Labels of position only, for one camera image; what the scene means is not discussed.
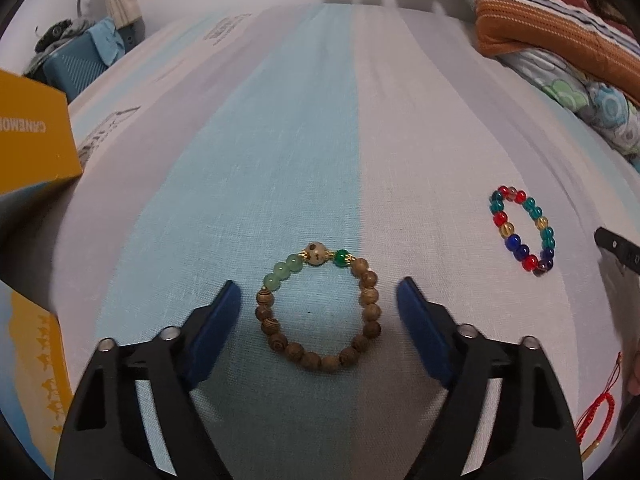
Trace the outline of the person's right hand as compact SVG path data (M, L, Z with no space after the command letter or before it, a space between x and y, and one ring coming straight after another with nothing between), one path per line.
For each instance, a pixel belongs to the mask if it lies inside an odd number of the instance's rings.
M629 362L626 390L631 396L640 396L640 350L637 349Z

